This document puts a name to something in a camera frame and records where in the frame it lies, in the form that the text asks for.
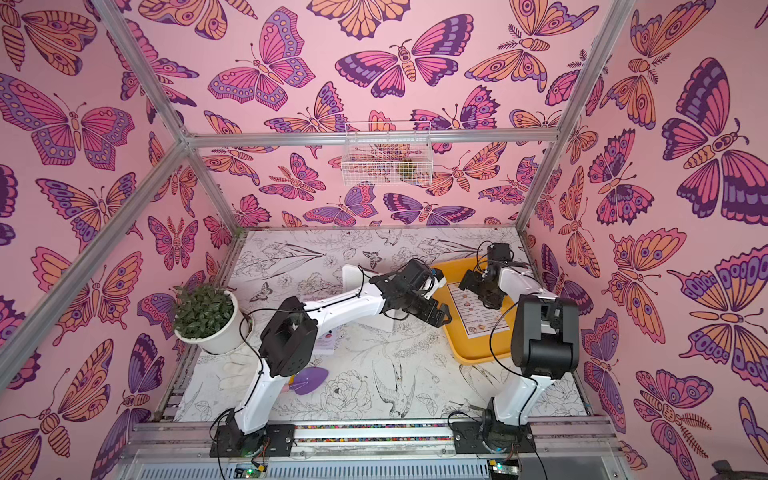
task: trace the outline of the bird drawing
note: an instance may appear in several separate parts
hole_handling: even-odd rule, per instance
[[[376,390],[379,391],[379,397],[383,402],[391,403],[392,407],[389,409],[389,417],[391,419],[401,418],[404,419],[408,415],[408,411],[411,409],[411,402],[413,401],[413,393],[416,389],[416,377],[413,377],[413,384],[411,384],[411,392],[406,395],[406,390],[402,386],[402,364],[399,363],[400,371],[395,368],[395,364],[392,364],[392,370],[395,372],[395,389],[390,389],[384,382],[376,375],[376,369],[373,369],[373,382],[376,384]]]

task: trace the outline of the yellow tray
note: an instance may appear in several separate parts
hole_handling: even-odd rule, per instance
[[[447,283],[450,284],[461,282],[466,271],[474,268],[476,263],[477,260],[472,257],[438,263],[433,265],[433,267],[442,270],[442,274],[445,275]],[[453,321],[444,326],[443,329],[445,331],[445,336],[448,337],[448,344],[451,346],[453,356],[456,358],[457,362],[463,365],[492,362],[493,356],[491,355],[491,350],[488,348],[488,335],[475,337],[473,339],[468,337],[464,323],[458,314],[458,309],[456,308],[453,296],[448,288],[448,284],[443,288],[438,289],[432,298],[448,305],[451,311]],[[466,290],[465,292],[468,295],[475,295],[469,290]],[[498,315],[501,315],[513,304],[511,298],[505,296],[504,303],[502,304],[502,308],[498,311]],[[507,325],[509,325],[509,330],[499,332],[498,328],[502,326],[502,324],[499,323],[499,327],[496,327],[496,331],[493,332],[493,353],[500,359],[509,356],[512,327],[515,325],[516,314],[517,307],[514,307],[509,311],[506,318],[502,320],[502,322],[505,321]]]

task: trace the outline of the butterfly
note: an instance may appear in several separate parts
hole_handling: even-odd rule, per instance
[[[96,237],[101,228],[120,210],[123,203],[136,191],[136,174],[130,172],[118,178],[104,197],[91,188],[95,197],[58,180],[38,178],[35,183],[48,196],[60,217],[72,219],[72,231],[80,240],[80,251]]]
[[[94,462],[91,480],[102,480],[120,461],[121,453],[128,443],[128,436],[138,423],[149,422],[152,411],[140,408],[150,400],[147,392],[163,384],[163,366],[165,358],[157,356],[157,347],[146,333],[136,338],[131,359],[128,361],[129,396],[123,391],[123,402],[118,405],[126,409],[112,424],[107,436],[101,443]]]
[[[544,267],[541,278],[544,279],[549,291],[556,296],[562,295],[575,301],[579,315],[586,315],[592,311],[594,308],[592,298],[578,283],[565,279],[568,274],[560,271],[558,261],[546,243],[541,244],[541,266]]]
[[[568,238],[568,243],[565,245],[565,259],[573,266],[578,265],[587,271],[594,278],[600,277],[600,265],[598,265],[598,259],[592,251],[592,247],[587,243],[587,239],[581,234],[581,231],[589,233],[589,230],[584,228],[584,224],[581,222],[581,218],[577,219],[578,211],[581,208],[581,194],[584,191],[584,168],[579,165],[574,173],[573,180],[571,180],[571,186],[568,190],[563,192],[560,196],[560,215],[566,220],[570,220],[570,223],[566,223],[558,233],[560,235],[571,236]],[[584,208],[586,210],[587,200],[584,200]]]
[[[405,40],[399,47],[390,46],[398,49],[397,55],[378,50],[358,51],[338,60],[336,71],[360,87],[367,87],[379,78],[371,87],[374,98],[384,98],[386,95],[402,97],[406,94],[405,78],[411,82],[416,81],[416,70],[427,85],[435,87],[441,78],[456,73],[458,62],[427,55],[458,57],[464,51],[473,28],[471,15],[456,15],[425,31],[413,44],[411,51],[405,47],[410,40]]]
[[[740,137],[750,142],[739,135],[738,118],[733,119],[736,131],[721,136],[729,109],[730,87],[725,70],[714,58],[705,58],[690,75],[677,101],[677,112],[704,131],[681,118],[670,118],[661,129],[667,139],[662,158],[670,161],[690,154],[683,168],[703,165],[680,184],[677,196],[693,204],[691,211],[697,217],[705,218],[717,208],[721,175],[720,161],[715,156],[723,152],[721,214],[728,220],[768,225],[768,164],[745,151],[726,150]]]
[[[5,53],[22,71],[26,56],[24,36],[19,31],[24,25],[27,36],[43,59],[65,75],[77,75],[83,68],[83,61],[74,52],[81,52],[96,38],[96,24],[73,12],[41,10],[20,15],[14,8],[18,2],[4,2],[2,28]]]
[[[336,206],[313,208],[304,214],[304,220],[351,227],[357,223],[355,217],[370,218],[379,213],[372,205],[375,198],[373,184],[364,181],[349,189],[343,204],[339,198],[339,203]]]
[[[35,265],[34,275],[38,279],[38,287],[44,292],[48,292],[71,265],[69,260],[44,247],[37,247],[31,260]],[[128,325],[122,318],[131,305],[129,296],[139,280],[143,262],[141,252],[133,252],[121,260],[102,282],[107,272],[107,266],[104,265],[101,278],[86,283],[56,322],[61,328],[61,334],[53,340],[53,346],[57,346],[67,332],[88,325],[94,318],[100,319],[102,323],[120,323],[123,330],[127,329]]]
[[[163,147],[160,145],[160,141],[155,136],[154,132],[149,132],[149,160],[152,166],[156,166],[165,155]],[[184,205],[184,209],[192,218],[194,218],[194,212],[192,211],[192,199],[194,198],[194,187],[197,185],[197,175],[194,174],[192,167],[184,168],[180,165],[175,172],[165,181],[160,190],[154,195],[154,199],[151,201],[156,202],[163,198],[170,188],[170,193],[176,196],[180,193],[179,198],[181,204]]]
[[[392,214],[393,220],[400,220],[405,225],[410,225],[418,220],[427,220],[427,226],[440,225],[447,227],[451,223],[458,223],[475,214],[472,208],[452,205],[449,207],[435,207],[434,204],[424,204],[418,200],[402,194],[384,194],[384,204]]]
[[[283,177],[270,178],[276,182],[288,182],[285,184],[271,184],[261,187],[260,192],[267,195],[280,195],[281,197],[292,200],[296,197],[301,200],[312,201],[315,197],[312,195],[318,190],[325,190],[326,185],[317,180],[317,171],[308,167],[305,160],[299,154],[290,155],[290,169],[294,178],[287,168],[278,165],[277,168],[283,172]]]
[[[216,248],[221,248],[222,245],[229,245],[232,241],[232,233],[224,222],[217,218],[208,215],[203,219],[205,227],[210,232],[210,242]]]
[[[261,286],[261,290],[254,296],[251,297],[249,302],[266,302],[270,299],[270,294],[274,293],[273,290],[270,288],[270,284],[268,282],[264,282],[264,284]]]
[[[701,377],[691,375],[678,379],[666,370],[656,371],[656,379],[648,372],[637,372],[637,381],[647,390],[640,394],[645,402],[634,400],[634,408],[643,420],[651,422],[650,434],[656,443],[670,456],[686,480],[698,480],[696,465],[690,457],[683,438],[698,455],[707,458],[694,435],[686,428],[697,427],[711,430],[709,422],[695,413],[677,413],[675,409],[692,409],[710,398],[714,390],[712,384]],[[683,438],[672,424],[678,425]]]
[[[512,180],[507,176],[509,185],[486,188],[480,192],[478,199],[488,198],[491,202],[500,200],[504,205],[519,205],[523,203],[525,192],[531,187],[533,177],[536,175],[536,170],[538,170],[538,164],[533,161],[535,158],[535,155],[533,157],[523,157],[518,164],[516,180]]]
[[[371,261],[371,268],[376,268],[376,265],[378,265],[379,262],[383,260],[382,257],[379,256],[379,252],[363,251],[362,254]]]
[[[442,111],[451,117],[451,120],[433,111],[414,110],[411,112],[411,121],[415,122],[416,130],[429,130],[430,128],[432,130],[458,130],[459,128],[487,130],[496,128],[496,119],[493,118],[493,115],[499,104],[491,98],[491,92],[482,86],[470,92],[458,115],[458,120],[456,114],[451,116],[443,108]],[[432,144],[432,149],[437,154],[444,154],[450,151],[452,146],[451,143]]]
[[[259,222],[266,222],[271,218],[270,212],[259,207],[259,201],[253,194],[240,199],[239,210],[234,205],[232,208],[235,210],[235,221],[242,228],[258,227]]]
[[[590,148],[598,144],[598,133],[596,131],[581,131],[584,128],[588,128],[587,125],[581,126],[581,119],[579,124],[571,132],[571,136],[568,137],[568,146],[565,148],[565,153],[571,152],[571,165],[578,162],[581,158],[581,152],[587,151]]]
[[[618,271],[611,275],[608,288],[601,293],[611,293],[618,306],[626,306],[627,313],[640,331],[654,342],[665,343],[664,326],[653,301],[641,286],[650,275],[643,274],[669,260],[685,242],[686,234],[672,230],[652,230],[640,235],[637,241],[630,235],[616,241],[613,234],[609,238],[614,243],[614,262]]]
[[[219,273],[219,269],[221,268],[221,263],[214,260],[214,258],[210,255],[210,253],[205,253],[205,270],[208,272],[208,276],[211,278],[215,278],[216,275]]]
[[[645,25],[640,25],[640,12],[635,10],[629,31],[630,40],[637,53],[650,60],[650,63],[643,58],[630,60],[627,66],[633,73],[639,75],[620,80],[609,88],[600,102],[600,108],[603,108],[609,100],[615,100],[620,110],[629,106],[627,116],[630,120],[652,130],[656,126],[656,106],[650,85],[643,73],[656,84],[658,75],[651,67],[657,67],[667,60],[670,54],[662,55],[662,53],[695,27],[714,6],[715,0],[694,0],[683,3],[675,7],[663,22],[661,15],[656,15]]]
[[[591,356],[584,362],[584,380],[598,393],[600,404],[614,424],[617,432],[627,433],[627,417],[619,389],[611,377],[611,365],[616,348],[619,346],[619,319],[615,312],[605,309],[605,314],[594,321],[593,329],[581,330],[581,345]]]
[[[184,228],[184,218],[179,220],[179,227],[168,217],[166,228],[157,218],[147,217],[149,230],[154,235],[154,248],[160,255],[165,255],[165,268],[174,269],[174,264],[181,262],[182,268],[190,264],[190,253],[194,250],[194,236],[197,234],[197,220]]]
[[[768,279],[763,271],[768,265],[768,245],[738,257],[723,260],[715,266],[715,273],[700,271],[683,275],[674,270],[667,270],[675,275],[682,286],[680,291],[714,312],[691,312],[691,316],[709,321],[723,320],[700,328],[688,336],[690,350],[680,355],[682,358],[701,355],[715,363],[728,363],[742,380],[748,380],[754,386],[761,386],[768,391],[768,375],[764,365],[768,362],[768,346],[739,323],[750,315],[741,315],[763,291]],[[751,315],[761,315],[763,308]]]
[[[246,0],[225,1],[238,12],[258,19]],[[203,13],[205,3],[208,7]],[[220,0],[191,0],[190,2],[141,0],[138,11],[147,20],[183,27],[188,27],[200,19],[194,27],[194,32],[209,40],[220,40],[227,33],[227,16],[221,8]]]
[[[548,37],[567,33],[582,26],[598,11],[598,6],[592,6],[584,10],[581,15],[569,15],[568,9],[560,2],[548,5],[547,0],[536,3],[527,0],[510,0],[512,13],[526,35],[536,37]],[[481,61],[467,70],[464,75],[484,81],[499,81],[510,77],[512,81],[523,81],[532,78],[537,81],[537,89],[543,92],[547,87],[547,69],[544,64],[530,51],[546,51],[549,44],[540,38],[523,38],[522,33],[509,24],[509,33],[515,39],[499,45],[499,50],[505,50],[520,46],[516,50],[508,51]]]
[[[541,194],[541,197],[539,197],[539,201],[536,202],[536,217],[544,222],[545,226],[549,227],[549,231],[552,231],[554,228],[554,214],[552,213],[552,205],[550,205],[549,202],[554,200],[552,191],[558,185],[562,174],[563,170],[560,168],[560,165],[558,165],[549,176],[549,180],[547,180],[547,184],[544,187],[544,192]]]
[[[16,211],[18,180],[7,165],[0,165],[0,218],[8,218]],[[0,223],[0,247],[8,245],[16,238],[13,227]]]
[[[619,440],[619,449],[622,453],[624,453],[624,458],[627,460],[629,468],[633,470],[642,470],[643,468],[648,467],[648,463],[645,461],[645,458],[637,453],[637,450],[633,449],[632,445]]]
[[[107,381],[109,364],[112,360],[114,344],[106,339],[96,347],[75,374],[56,411],[51,407],[56,401],[56,388],[69,372],[66,369],[53,388],[53,400],[39,415],[29,416],[23,413],[9,416],[0,422],[25,417],[40,422],[37,428],[23,430],[0,438],[0,465],[7,478],[29,478],[35,471],[40,458],[42,437],[47,436],[48,444],[54,453],[69,457],[69,432],[62,420],[68,422],[87,422],[104,411],[109,402],[111,387]]]
[[[306,9],[319,17],[341,18],[341,31],[348,37],[373,38],[376,28],[387,20],[402,20],[411,9],[411,0],[312,0]]]
[[[589,181],[593,184],[603,185],[598,194],[608,192],[603,201],[598,205],[598,221],[603,225],[611,225],[621,218],[622,222],[631,225],[637,215],[647,212],[654,202],[654,196],[637,185],[619,184],[623,180],[635,178],[622,178],[621,170],[627,162],[627,157],[632,151],[634,143],[634,129],[624,130],[620,137],[611,137],[605,145],[605,153],[599,154],[589,167]]]
[[[222,71],[210,81],[208,91],[215,98],[232,98],[241,104],[256,99],[278,111],[288,101],[288,94],[280,85],[300,88],[315,78],[304,60],[298,57],[304,39],[296,29],[297,20],[296,14],[288,8],[275,10],[261,27],[261,61],[256,59],[253,44],[250,44],[255,68],[235,67]]]
[[[560,121],[560,115],[558,115],[560,112],[561,111],[558,110],[547,117],[540,111],[537,111],[536,113],[541,115],[541,120],[539,120],[538,117],[531,112],[518,109],[509,112],[509,121],[512,122],[512,127],[515,128],[554,128]],[[515,143],[518,145],[525,145],[528,142],[516,141]]]
[[[309,225],[304,225],[303,223],[301,223],[301,219],[298,218],[296,215],[289,214],[285,210],[283,210],[282,214],[283,214],[284,227],[289,227],[289,228],[309,227]]]
[[[744,397],[739,399],[739,416],[746,437],[763,461],[768,463],[768,432],[757,425],[757,418],[755,418],[755,412],[752,410],[750,401]]]
[[[240,127],[221,115],[216,115],[212,111],[203,112],[208,123],[217,134],[242,134]],[[267,154],[275,151],[277,147],[225,147],[214,148],[212,151],[217,155],[208,155],[203,157],[205,166],[208,170],[216,172],[229,171],[232,175],[243,175],[249,177],[254,185],[259,185],[259,175],[256,171],[243,162],[253,161],[250,154]]]
[[[125,145],[134,129],[129,113],[117,108],[94,108],[82,118],[76,111],[67,115],[41,91],[6,74],[0,74],[0,112],[9,124],[32,131],[44,165],[70,165],[76,150],[85,149],[93,167],[114,170],[114,148]]]
[[[134,36],[134,40],[139,44],[141,53],[144,55],[144,58],[147,59],[147,62],[152,68],[155,77],[157,77],[157,82],[160,84],[166,97],[168,97],[168,100],[175,104],[196,107],[197,104],[194,102],[194,100],[168,86],[173,84],[173,81],[168,77],[197,78],[200,76],[200,74],[194,70],[190,70],[183,65],[179,65],[173,60],[168,60],[167,58],[159,58],[160,54],[157,53],[157,50],[154,49],[152,44],[149,42],[149,39],[144,36],[144,33],[141,31],[139,24],[133,22],[132,20],[126,20],[126,23],[128,25],[128,29],[131,30],[131,34]],[[139,83],[139,80],[136,77],[131,64],[128,62],[128,60],[126,60],[125,56],[120,51],[118,44],[115,43],[109,32],[107,32],[107,36],[109,37],[109,41],[112,42],[114,52],[118,54],[118,59],[123,65],[123,69],[125,70],[123,72],[123,83],[120,90],[120,99],[124,101],[130,99],[134,96],[136,90],[139,90],[139,95],[143,97],[144,87],[142,87]],[[152,101],[149,99],[149,97],[147,97],[147,119],[149,120],[149,123],[154,121],[155,115],[157,115],[157,109],[152,104]]]
[[[458,159],[458,164],[451,168],[451,173],[448,172],[433,172],[432,173],[432,185],[427,188],[427,193],[435,197],[447,194],[453,186],[453,179],[456,179],[456,183],[469,192],[469,180],[467,177],[472,177],[477,180],[487,180],[493,178],[498,174],[499,166],[496,164],[498,159],[504,153],[504,149],[507,147],[507,142],[493,142],[480,150],[475,154],[472,159],[467,162],[464,168],[458,167],[462,163],[462,155]]]

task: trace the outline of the metal bar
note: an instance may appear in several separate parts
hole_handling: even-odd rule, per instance
[[[633,6],[634,0],[614,0],[613,4],[611,4],[611,9],[608,10],[608,15],[606,15],[603,21],[598,36],[592,42],[592,50],[589,52],[587,64],[581,69],[581,74],[571,94],[571,100],[568,101],[568,106],[560,117],[560,122],[558,123],[561,132],[560,137],[547,149],[533,184],[528,189],[528,195],[520,209],[518,221],[515,224],[518,232],[524,233],[525,225],[531,218],[541,192],[544,191],[544,187],[547,185],[549,175],[560,160],[566,144],[568,144],[568,137],[576,126],[576,122],[581,115],[581,109],[587,103],[592,88],[595,82],[598,81],[600,72],[608,60],[616,40],[618,40],[619,35],[623,31],[624,23],[626,23],[632,13]]]
[[[178,143],[165,154],[163,160],[144,178],[139,188],[125,201],[83,253],[66,269],[48,295],[43,297],[11,338],[5,342],[0,349],[0,392],[13,380],[29,356],[48,336],[53,325],[64,314],[85,282],[104,263],[114,246],[125,238],[125,232],[131,228],[132,223],[146,208],[163,182],[173,173],[185,152],[185,146]]]
[[[196,148],[190,149],[189,159],[192,170],[194,170],[194,173],[197,175],[197,179],[203,184],[203,188],[206,193],[208,193],[208,197],[210,198],[211,203],[214,204],[216,211],[219,212],[221,220],[224,221],[227,228],[230,229],[230,232],[234,234],[239,228],[239,225],[235,221],[232,209],[230,209],[227,199],[224,198],[221,190],[219,190],[219,186],[214,181],[212,173],[209,172],[208,167],[205,166],[205,163],[203,162],[203,159],[200,158],[200,154],[197,152]]]
[[[101,14],[101,19],[110,35],[112,35],[115,44],[120,48],[120,52],[131,66],[131,70],[136,74],[139,83],[141,83],[141,87],[144,89],[147,97],[157,110],[157,115],[163,121],[174,139],[186,144],[189,132],[187,131],[187,128],[181,124],[179,117],[176,114],[176,109],[174,109],[170,100],[168,100],[168,96],[163,91],[163,88],[157,79],[157,75],[154,73],[149,62],[139,49],[138,43],[136,43],[123,15],[114,4],[114,0],[93,0],[93,3]],[[223,194],[218,186],[211,178],[211,174],[200,159],[200,156],[190,155],[189,163],[194,169],[197,179],[203,184],[203,189],[205,189],[222,220],[230,230],[233,230],[237,224],[235,223],[232,211],[230,210],[227,201],[224,200]]]
[[[412,131],[361,131],[355,132],[356,140],[389,143],[413,141]],[[236,147],[248,145],[344,145],[344,132],[313,134],[262,134],[193,135],[188,138],[192,148]],[[495,128],[492,130],[433,130],[429,135],[432,143],[492,142],[492,141],[556,141],[557,128]]]

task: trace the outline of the floral table surface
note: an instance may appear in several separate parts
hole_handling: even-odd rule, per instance
[[[413,257],[427,263],[472,257],[483,240],[510,243],[525,256],[512,227],[250,232],[229,287],[244,311],[277,307],[293,295],[317,300],[341,293],[345,263],[386,272]],[[254,314],[256,328],[249,336],[254,348],[271,316]],[[512,366],[509,359],[502,361]],[[328,370],[324,384],[304,396],[281,394],[271,420],[424,419],[455,410],[476,414],[510,375],[495,363],[458,364],[442,329],[413,318],[395,322],[391,333],[346,325],[337,331],[334,354],[314,356],[310,366]],[[206,422],[237,406],[257,367],[245,345],[221,356],[201,354],[175,420]],[[573,377],[567,374],[550,387],[532,415],[586,415]]]

